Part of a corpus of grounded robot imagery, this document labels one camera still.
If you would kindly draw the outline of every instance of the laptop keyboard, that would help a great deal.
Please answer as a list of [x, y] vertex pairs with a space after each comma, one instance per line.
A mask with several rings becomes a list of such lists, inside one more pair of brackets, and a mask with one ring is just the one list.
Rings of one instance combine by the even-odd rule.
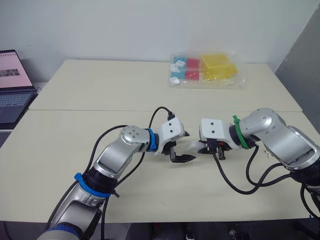
[[32, 93], [0, 95], [0, 108], [23, 106]]
[[0, 131], [0, 148], [10, 135], [10, 131]]

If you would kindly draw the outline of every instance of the green ring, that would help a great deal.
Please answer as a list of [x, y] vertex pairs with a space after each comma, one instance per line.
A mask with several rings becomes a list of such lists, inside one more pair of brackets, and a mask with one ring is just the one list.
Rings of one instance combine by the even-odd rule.
[[235, 131], [236, 131], [236, 134], [238, 135], [238, 138], [240, 140], [240, 143], [241, 143], [242, 147], [244, 149], [250, 149], [250, 147], [248, 146], [244, 136], [241, 133], [240, 125], [239, 125], [240, 119], [237, 117], [237, 115], [234, 115], [233, 119], [234, 119], [233, 122], [235, 123]]

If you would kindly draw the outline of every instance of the plastic bag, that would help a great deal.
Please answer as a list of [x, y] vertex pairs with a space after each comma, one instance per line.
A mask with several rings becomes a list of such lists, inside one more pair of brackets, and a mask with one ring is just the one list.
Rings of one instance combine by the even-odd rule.
[[185, 89], [241, 89], [243, 63], [223, 53], [178, 53], [172, 56], [169, 83]]

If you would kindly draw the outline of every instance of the laptop screen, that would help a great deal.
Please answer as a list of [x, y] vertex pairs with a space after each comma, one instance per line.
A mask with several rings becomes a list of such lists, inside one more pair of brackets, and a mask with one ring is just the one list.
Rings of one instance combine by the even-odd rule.
[[0, 51], [0, 90], [32, 87], [15, 50]]

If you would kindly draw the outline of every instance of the floor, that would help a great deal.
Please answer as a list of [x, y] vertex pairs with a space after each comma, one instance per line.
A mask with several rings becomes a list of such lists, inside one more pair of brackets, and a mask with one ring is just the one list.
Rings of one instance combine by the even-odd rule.
[[[248, 233], [251, 240], [310, 240], [307, 235], [293, 227], [300, 222], [312, 231], [320, 229], [313, 218], [243, 221], [243, 222], [193, 222], [188, 229], [196, 240], [231, 240], [229, 230]], [[12, 240], [36, 240], [42, 233], [44, 223], [6, 222], [7, 232]], [[100, 239], [100, 224], [91, 240]], [[182, 223], [108, 223], [105, 225], [106, 237], [112, 240], [184, 240]], [[4, 223], [0, 222], [0, 240], [9, 240]]]

